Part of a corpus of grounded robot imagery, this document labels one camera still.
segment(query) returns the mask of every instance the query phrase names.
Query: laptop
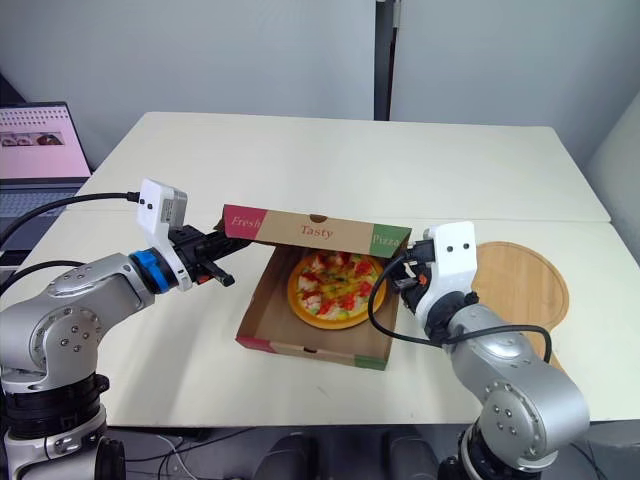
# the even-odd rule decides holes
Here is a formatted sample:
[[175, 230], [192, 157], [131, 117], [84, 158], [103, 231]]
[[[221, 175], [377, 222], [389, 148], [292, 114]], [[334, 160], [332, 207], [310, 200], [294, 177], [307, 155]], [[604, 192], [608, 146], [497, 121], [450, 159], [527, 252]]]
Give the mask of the laptop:
[[[65, 102], [0, 106], [0, 231], [36, 207], [74, 196], [90, 175]], [[27, 222], [2, 250], [31, 250], [63, 208]]]

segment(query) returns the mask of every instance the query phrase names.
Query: pizza box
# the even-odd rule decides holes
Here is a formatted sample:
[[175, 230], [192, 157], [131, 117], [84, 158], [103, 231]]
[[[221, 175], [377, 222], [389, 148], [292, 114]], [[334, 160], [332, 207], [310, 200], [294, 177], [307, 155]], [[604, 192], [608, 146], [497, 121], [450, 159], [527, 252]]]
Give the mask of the pizza box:
[[[225, 205], [222, 224], [230, 238], [276, 247], [238, 329], [238, 343], [269, 353], [385, 369], [389, 337], [368, 321], [342, 330], [323, 330], [303, 322], [289, 306], [287, 284], [294, 267], [315, 249], [366, 254], [384, 265], [406, 247], [410, 228], [237, 205]], [[398, 296], [387, 288], [376, 319], [393, 330], [397, 312]]]

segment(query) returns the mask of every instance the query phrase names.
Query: white wall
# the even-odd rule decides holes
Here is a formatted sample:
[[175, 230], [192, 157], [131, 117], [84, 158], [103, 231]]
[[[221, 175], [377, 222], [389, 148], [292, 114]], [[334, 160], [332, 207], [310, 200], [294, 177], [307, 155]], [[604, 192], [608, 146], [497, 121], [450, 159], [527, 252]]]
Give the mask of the white wall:
[[402, 0], [392, 120], [550, 125], [584, 164], [640, 88], [638, 0]]
[[587, 163], [586, 176], [640, 264], [640, 93]]
[[374, 15], [373, 0], [0, 0], [0, 71], [28, 101], [67, 100], [97, 165], [147, 111], [372, 119]]

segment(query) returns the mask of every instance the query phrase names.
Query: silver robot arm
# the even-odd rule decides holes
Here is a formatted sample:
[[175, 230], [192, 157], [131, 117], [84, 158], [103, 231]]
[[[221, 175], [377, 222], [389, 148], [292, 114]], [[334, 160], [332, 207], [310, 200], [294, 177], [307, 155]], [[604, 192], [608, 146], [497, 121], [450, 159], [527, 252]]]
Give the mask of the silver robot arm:
[[121, 479], [124, 451], [104, 437], [96, 373], [98, 345], [116, 324], [151, 306], [155, 295], [231, 275], [214, 261], [250, 242], [183, 226], [187, 196], [143, 182], [138, 223], [151, 248], [74, 268], [38, 296], [0, 313], [0, 368], [12, 480]]
[[478, 304], [472, 292], [477, 269], [473, 224], [441, 225], [425, 232], [424, 239], [418, 243], [428, 242], [432, 258], [417, 270], [422, 268], [430, 281], [417, 287], [422, 291], [403, 292], [403, 298], [427, 335], [441, 342], [458, 379], [483, 404], [461, 441], [464, 471], [476, 480], [494, 478], [496, 472], [537, 478], [559, 448], [586, 432], [587, 403], [571, 379], [542, 361], [520, 332], [449, 343], [506, 322]]
[[0, 320], [3, 390], [46, 391], [87, 378], [102, 337], [154, 297], [132, 260], [115, 254], [74, 268], [7, 308]]
[[95, 373], [98, 344], [153, 302], [132, 260], [115, 254], [59, 276], [37, 297], [2, 312], [0, 365], [11, 426], [4, 443], [13, 480], [114, 473], [112, 460], [99, 455], [114, 445], [102, 438], [99, 395], [109, 384]]

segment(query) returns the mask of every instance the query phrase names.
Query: blue joint ring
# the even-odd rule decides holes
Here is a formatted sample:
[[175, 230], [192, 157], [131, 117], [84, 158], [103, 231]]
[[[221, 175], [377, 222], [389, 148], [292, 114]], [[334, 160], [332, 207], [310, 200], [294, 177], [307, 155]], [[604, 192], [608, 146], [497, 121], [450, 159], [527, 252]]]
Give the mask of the blue joint ring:
[[149, 272], [153, 280], [156, 282], [156, 285], [158, 285], [160, 293], [169, 291], [169, 282], [167, 282], [164, 273], [162, 273], [162, 270], [160, 270], [160, 267], [158, 266], [158, 258], [151, 251], [138, 250], [131, 255], [136, 257], [140, 262], [140, 265]]

